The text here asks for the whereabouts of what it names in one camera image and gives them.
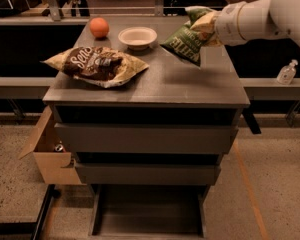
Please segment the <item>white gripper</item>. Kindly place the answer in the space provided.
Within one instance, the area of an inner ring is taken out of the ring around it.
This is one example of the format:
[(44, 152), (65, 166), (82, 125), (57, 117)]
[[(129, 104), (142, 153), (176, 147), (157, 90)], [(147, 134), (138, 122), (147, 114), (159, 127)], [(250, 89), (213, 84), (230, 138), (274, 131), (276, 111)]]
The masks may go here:
[(239, 14), (245, 2), (229, 4), (219, 11), (212, 11), (201, 16), (191, 30), (201, 33), (215, 33), (206, 42), (207, 47), (223, 45), (237, 46), (246, 43), (239, 30)]

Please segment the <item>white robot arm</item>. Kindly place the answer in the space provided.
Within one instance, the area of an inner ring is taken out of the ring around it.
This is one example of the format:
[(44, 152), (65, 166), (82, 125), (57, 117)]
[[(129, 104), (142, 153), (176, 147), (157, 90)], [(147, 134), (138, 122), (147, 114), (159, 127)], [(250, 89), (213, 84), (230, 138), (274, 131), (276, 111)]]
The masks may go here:
[(223, 45), (290, 38), (300, 47), (300, 0), (257, 0), (229, 4), (200, 17), (191, 27), (214, 32)]

